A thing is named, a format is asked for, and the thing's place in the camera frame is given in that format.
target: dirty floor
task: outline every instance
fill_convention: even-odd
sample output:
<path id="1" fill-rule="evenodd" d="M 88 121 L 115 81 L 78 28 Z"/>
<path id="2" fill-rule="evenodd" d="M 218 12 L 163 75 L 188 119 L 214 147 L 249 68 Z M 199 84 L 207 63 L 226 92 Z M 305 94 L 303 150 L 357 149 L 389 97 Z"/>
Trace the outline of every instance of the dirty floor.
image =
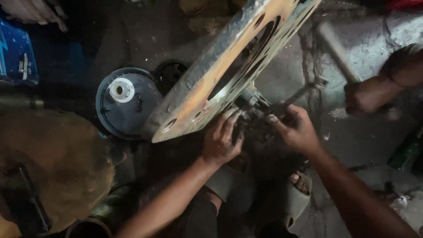
<path id="1" fill-rule="evenodd" d="M 169 59 L 189 64 L 231 17 L 229 9 L 219 7 L 226 6 L 225 1 L 211 3 L 202 14 L 187 16 L 174 0 L 143 7 L 123 0 L 68 1 L 63 8 L 69 15 L 69 34 L 54 27 L 43 28 L 44 32 L 40 28 L 29 30 L 41 83 L 96 91 L 102 79 L 115 69 L 134 66 L 153 71 Z M 383 114 L 361 119 L 346 116 L 342 110 L 346 82 L 313 34 L 320 21 L 334 19 L 349 59 L 362 79 L 376 75 L 390 53 L 421 41 L 423 34 L 421 14 L 393 12 L 382 16 L 349 1 L 325 0 L 265 68 L 255 86 L 270 102 L 276 102 L 318 76 L 329 79 L 321 95 L 310 94 L 296 102 L 310 111 L 326 148 L 347 167 L 361 166 L 356 174 L 372 189 L 383 190 L 391 182 L 398 193 L 418 190 L 423 187 L 422 178 L 388 168 L 387 160 L 421 120 L 421 115 L 413 113 L 422 99 L 421 91 L 409 90 L 395 102 L 402 109 L 397 121 L 389 121 Z M 133 160 L 117 167 L 117 182 L 142 177 L 148 184 L 183 170 L 200 153 L 201 136 L 198 132 L 163 143 L 138 145 Z M 255 152 L 249 156 L 259 156 L 263 161 L 262 177 L 283 174 L 278 170 L 283 163 L 273 166 L 281 156 L 276 142 L 277 138 L 250 148 Z M 302 238 L 350 237 L 317 174 L 312 168 L 307 173 L 313 178 L 313 197 L 291 232 Z M 422 210 L 423 193 L 417 192 L 401 215 L 418 230 L 423 225 Z"/>

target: rusty metal plate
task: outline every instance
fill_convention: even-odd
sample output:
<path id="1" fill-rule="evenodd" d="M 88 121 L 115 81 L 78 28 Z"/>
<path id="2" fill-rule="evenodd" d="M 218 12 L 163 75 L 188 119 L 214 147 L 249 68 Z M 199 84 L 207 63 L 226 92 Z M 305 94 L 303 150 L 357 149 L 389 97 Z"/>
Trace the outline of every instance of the rusty metal plate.
<path id="1" fill-rule="evenodd" d="M 249 0 L 153 111 L 143 136 L 156 143 L 201 130 L 232 104 L 320 2 Z M 228 70 L 247 48 L 249 54 L 241 66 Z M 215 89 L 227 74 L 229 80 Z"/>

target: red object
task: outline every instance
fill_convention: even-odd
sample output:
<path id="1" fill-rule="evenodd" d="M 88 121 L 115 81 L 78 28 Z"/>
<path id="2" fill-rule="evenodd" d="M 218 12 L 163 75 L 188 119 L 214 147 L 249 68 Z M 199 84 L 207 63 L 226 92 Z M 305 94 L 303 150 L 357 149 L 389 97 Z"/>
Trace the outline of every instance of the red object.
<path id="1" fill-rule="evenodd" d="M 389 10 L 421 10 L 423 0 L 387 0 L 386 8 Z"/>

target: hand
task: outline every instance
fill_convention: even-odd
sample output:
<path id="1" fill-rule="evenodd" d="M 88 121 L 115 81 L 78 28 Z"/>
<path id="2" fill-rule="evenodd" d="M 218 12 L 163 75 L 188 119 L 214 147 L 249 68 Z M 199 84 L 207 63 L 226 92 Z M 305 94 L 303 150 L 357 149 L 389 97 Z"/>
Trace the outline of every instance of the hand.
<path id="1" fill-rule="evenodd" d="M 321 144 L 307 111 L 304 108 L 289 105 L 286 114 L 295 120 L 295 128 L 283 124 L 273 114 L 267 115 L 266 120 L 280 133 L 285 143 L 299 153 L 311 155 L 320 150 Z"/>
<path id="2" fill-rule="evenodd" d="M 402 90 L 402 87 L 383 76 L 371 77 L 364 82 L 346 86 L 346 111 L 354 116 L 376 112 Z"/>
<path id="3" fill-rule="evenodd" d="M 207 131 L 202 154 L 205 161 L 221 166 L 241 153 L 244 134 L 240 133 L 235 145 L 232 145 L 232 132 L 242 111 L 234 112 L 234 109 L 226 111 L 217 124 Z"/>

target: person's left hand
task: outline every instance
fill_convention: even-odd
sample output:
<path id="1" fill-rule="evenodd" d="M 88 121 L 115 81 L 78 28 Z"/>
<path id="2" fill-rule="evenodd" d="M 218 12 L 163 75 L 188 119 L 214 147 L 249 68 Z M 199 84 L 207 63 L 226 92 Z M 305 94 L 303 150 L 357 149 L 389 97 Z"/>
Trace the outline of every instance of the person's left hand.
<path id="1" fill-rule="evenodd" d="M 217 124 L 207 131 L 204 138 L 202 156 L 213 165 L 222 166 L 241 153 L 244 134 L 240 133 L 235 145 L 232 145 L 232 132 L 242 111 L 234 111 L 235 109 L 226 111 Z"/>

